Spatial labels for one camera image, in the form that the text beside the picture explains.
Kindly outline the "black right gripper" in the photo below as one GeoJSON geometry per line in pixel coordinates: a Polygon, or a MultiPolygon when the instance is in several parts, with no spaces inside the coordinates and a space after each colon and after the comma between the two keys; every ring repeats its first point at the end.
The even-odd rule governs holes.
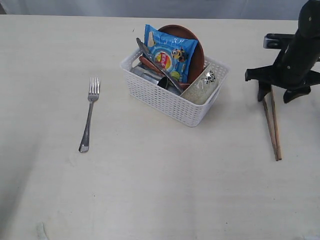
{"type": "Polygon", "coordinates": [[[280,50],[272,65],[248,68],[245,81],[257,80],[257,101],[261,102],[271,92],[271,85],[286,89],[283,95],[285,104],[306,96],[311,86],[320,83],[320,73],[312,70],[320,57],[318,47],[291,48],[280,50]]]}

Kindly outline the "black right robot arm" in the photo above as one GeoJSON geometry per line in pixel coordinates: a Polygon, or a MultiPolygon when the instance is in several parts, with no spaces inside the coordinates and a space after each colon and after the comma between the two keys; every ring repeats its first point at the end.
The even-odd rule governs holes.
{"type": "Polygon", "coordinates": [[[271,92],[272,86],[285,89],[284,103],[308,95],[320,83],[319,72],[313,71],[320,60],[320,2],[307,1],[300,10],[295,34],[268,33],[265,49],[279,49],[272,65],[247,69],[245,81],[257,80],[257,100],[271,92]]]}

